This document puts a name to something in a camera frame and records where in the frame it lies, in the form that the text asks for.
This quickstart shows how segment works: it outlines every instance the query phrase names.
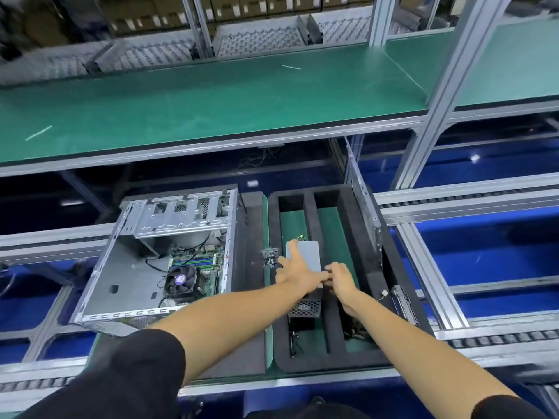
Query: person's right hand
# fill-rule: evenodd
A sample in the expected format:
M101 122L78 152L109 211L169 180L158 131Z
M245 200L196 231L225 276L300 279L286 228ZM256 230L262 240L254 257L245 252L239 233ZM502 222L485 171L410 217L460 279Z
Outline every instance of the person's right hand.
M359 297L359 291L353 281L353 276L344 263L333 262L325 267L328 272L332 273L332 280L326 281L325 285L334 289L334 294L338 297L346 313L350 316L357 317L357 312L353 310L353 303Z

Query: person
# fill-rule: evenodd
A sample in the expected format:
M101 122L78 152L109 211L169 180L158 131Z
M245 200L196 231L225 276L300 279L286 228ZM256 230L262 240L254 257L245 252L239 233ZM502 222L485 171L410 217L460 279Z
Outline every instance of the person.
M276 283L255 291L208 297L123 338L110 355L20 414L19 419L173 418L178 390L285 315L321 282L367 329L436 419L545 418L483 368L359 291L348 268L308 269L297 249L279 258ZM257 418L362 418L347 406L252 412Z

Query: black foam insert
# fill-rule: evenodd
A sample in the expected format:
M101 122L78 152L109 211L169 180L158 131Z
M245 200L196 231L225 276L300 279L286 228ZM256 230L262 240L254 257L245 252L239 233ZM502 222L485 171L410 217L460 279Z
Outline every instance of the black foam insert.
M359 205L350 185L279 191L271 194L268 197L270 246L278 247L280 253L283 254L285 247L282 243L280 213L303 210L307 234L309 239L318 241L320 263L322 267L325 267L327 264L326 250L318 217L318 209L325 207L336 207L338 209L361 290L379 299L384 290L388 290L394 284L400 284L410 298L420 328L432 333L429 321L415 294L415 289L409 280L402 259L384 221L381 222L381 232L385 235L382 239L383 264L381 267L371 240L367 235ZM271 278L272 283L275 283L275 271L272 271ZM387 309L396 313L391 297L384 298L381 303ZM287 315L274 322L274 359L282 370L289 373L298 373L326 369L380 367L390 364L378 348L361 352L347 352L338 301L329 292L323 294L321 316L327 354L308 353L291 357Z

